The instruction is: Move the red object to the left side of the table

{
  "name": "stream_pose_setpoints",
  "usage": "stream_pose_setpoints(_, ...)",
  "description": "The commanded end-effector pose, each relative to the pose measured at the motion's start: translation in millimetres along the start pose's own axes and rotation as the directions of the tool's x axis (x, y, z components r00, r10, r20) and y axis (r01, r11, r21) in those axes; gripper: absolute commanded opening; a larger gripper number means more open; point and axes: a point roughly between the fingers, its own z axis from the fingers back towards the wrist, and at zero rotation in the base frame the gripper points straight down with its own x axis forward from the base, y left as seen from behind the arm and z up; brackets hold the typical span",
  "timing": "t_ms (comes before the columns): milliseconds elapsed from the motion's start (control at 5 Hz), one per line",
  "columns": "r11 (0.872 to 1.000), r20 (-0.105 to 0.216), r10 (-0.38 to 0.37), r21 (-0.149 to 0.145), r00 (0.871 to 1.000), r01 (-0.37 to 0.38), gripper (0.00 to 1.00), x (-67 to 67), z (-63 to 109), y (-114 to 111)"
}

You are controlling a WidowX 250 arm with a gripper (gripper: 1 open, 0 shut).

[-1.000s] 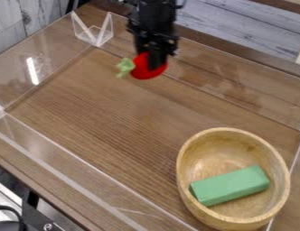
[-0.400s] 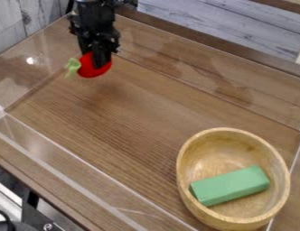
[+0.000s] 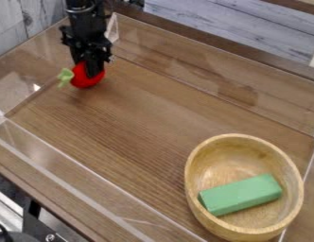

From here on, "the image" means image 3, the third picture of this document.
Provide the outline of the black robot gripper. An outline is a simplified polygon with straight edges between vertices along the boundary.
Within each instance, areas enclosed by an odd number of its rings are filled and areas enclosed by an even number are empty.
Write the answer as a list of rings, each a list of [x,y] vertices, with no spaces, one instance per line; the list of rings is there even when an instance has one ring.
[[[92,78],[109,62],[111,42],[104,37],[105,15],[97,11],[67,10],[69,25],[60,26],[60,41],[69,48],[73,63],[83,63],[84,74]]]

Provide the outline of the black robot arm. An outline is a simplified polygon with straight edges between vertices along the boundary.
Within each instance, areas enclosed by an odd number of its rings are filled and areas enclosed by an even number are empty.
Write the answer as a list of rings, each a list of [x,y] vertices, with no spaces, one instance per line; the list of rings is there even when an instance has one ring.
[[[65,0],[65,13],[69,25],[59,27],[60,41],[69,48],[73,63],[83,63],[84,74],[92,78],[111,57],[103,0]]]

